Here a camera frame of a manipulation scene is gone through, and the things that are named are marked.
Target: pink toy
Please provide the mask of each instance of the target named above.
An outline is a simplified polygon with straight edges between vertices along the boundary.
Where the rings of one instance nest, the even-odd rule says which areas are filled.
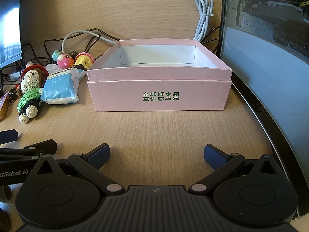
[[[62,51],[56,50],[53,53],[52,57],[53,60],[57,61],[59,67],[63,69],[72,68],[74,65],[74,59],[70,55],[63,53]]]

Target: pink box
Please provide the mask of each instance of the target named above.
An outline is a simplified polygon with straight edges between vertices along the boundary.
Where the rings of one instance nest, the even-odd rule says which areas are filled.
[[[87,71],[95,110],[223,110],[232,70],[195,40],[115,43]]]

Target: knitted toy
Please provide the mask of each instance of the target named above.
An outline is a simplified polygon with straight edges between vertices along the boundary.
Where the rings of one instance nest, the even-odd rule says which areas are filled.
[[[37,115],[41,101],[41,93],[48,77],[48,71],[41,65],[28,66],[21,74],[21,83],[18,88],[21,99],[18,103],[19,121],[28,123],[29,118]]]

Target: monitor screen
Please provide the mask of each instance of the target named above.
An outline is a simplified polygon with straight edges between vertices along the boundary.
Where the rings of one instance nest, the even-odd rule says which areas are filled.
[[[22,59],[20,0],[0,0],[0,68]]]

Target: black gripper base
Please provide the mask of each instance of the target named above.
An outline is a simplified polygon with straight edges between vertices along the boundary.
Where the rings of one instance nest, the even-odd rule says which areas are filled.
[[[183,186],[130,186],[108,196],[88,220],[64,229],[29,225],[19,232],[296,232],[290,225],[253,229],[222,217],[208,197],[188,193]]]

